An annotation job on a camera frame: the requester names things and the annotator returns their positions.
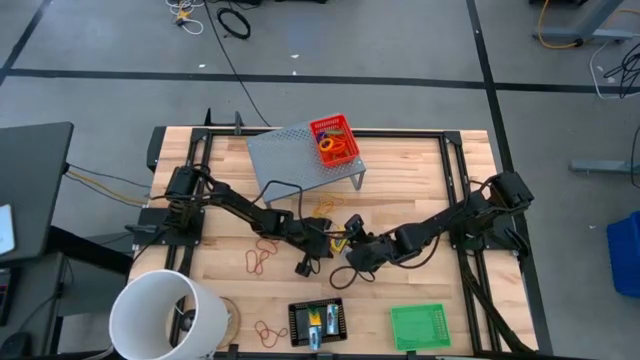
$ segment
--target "green tray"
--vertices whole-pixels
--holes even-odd
[[[396,349],[413,351],[451,346],[449,326],[442,304],[391,308]]]

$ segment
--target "blue bin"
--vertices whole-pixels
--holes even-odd
[[[607,226],[607,238],[616,291],[640,297],[640,211]]]

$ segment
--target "black plastic tray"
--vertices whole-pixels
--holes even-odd
[[[327,305],[338,305],[338,334],[327,335]],[[289,304],[289,334],[291,346],[309,345],[309,306],[315,306],[322,316],[322,344],[347,340],[347,322],[344,318],[342,298]]]

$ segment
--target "red plastic basket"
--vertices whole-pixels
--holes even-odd
[[[344,115],[338,114],[325,119],[315,120],[312,121],[309,126],[311,127],[311,135],[313,136],[314,141],[316,141],[316,144],[319,141],[317,140],[318,135],[325,131],[342,130],[345,135],[346,151],[336,158],[334,158],[332,154],[320,151],[320,147],[316,146],[324,166],[332,167],[344,164],[352,161],[358,156],[358,154],[360,154],[358,144],[356,144],[356,140],[353,138],[353,133],[351,132],[347,118]]]

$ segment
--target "wooden table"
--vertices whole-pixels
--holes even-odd
[[[164,194],[173,169],[184,164],[191,130],[190,127],[167,128],[152,196]],[[471,179],[484,181],[495,174],[486,131],[461,131],[461,135]],[[403,223],[424,221],[448,206],[437,141],[419,138],[358,138],[357,141],[367,166],[362,189],[355,191],[346,179],[309,191],[304,195],[304,216],[311,215],[323,193],[335,194],[346,199],[346,203],[329,214],[334,222],[342,224],[358,213],[367,231],[380,233]],[[456,162],[452,161],[457,176],[455,166]],[[209,167],[214,178],[230,184],[245,197],[254,198],[259,193],[244,137],[215,136]],[[291,197],[274,202],[273,208],[295,211],[296,204],[297,197]],[[150,206],[166,207],[167,202],[157,200]],[[472,353],[458,260],[446,233],[426,266],[405,270],[386,264],[376,272],[374,283],[358,279],[340,291],[329,285],[328,278],[334,268],[346,264],[344,259],[322,259],[320,274],[304,278],[294,273],[302,253],[284,242],[279,244],[279,252],[265,261],[262,275],[247,273],[245,252],[255,249],[257,238],[242,220],[222,209],[207,207],[202,242],[196,248],[191,268],[192,279],[220,296],[231,298],[239,307],[241,329],[234,343],[239,345],[240,352],[309,352],[306,346],[291,347],[288,337],[279,339],[271,349],[264,348],[254,324],[263,320],[274,329],[288,327],[288,304],[342,297],[349,338],[323,344],[323,352],[400,355],[394,345],[390,308],[442,303],[452,347],[418,353]],[[429,249],[414,260],[420,261]],[[166,254],[166,246],[150,247],[134,264],[131,276],[135,278],[162,269]],[[176,266],[180,264],[180,257],[179,252]],[[496,308],[525,344],[537,348],[517,259],[508,251],[485,251],[485,258]],[[336,282],[346,281],[346,273],[336,276]],[[483,345],[489,349],[484,313],[479,305],[477,308]]]

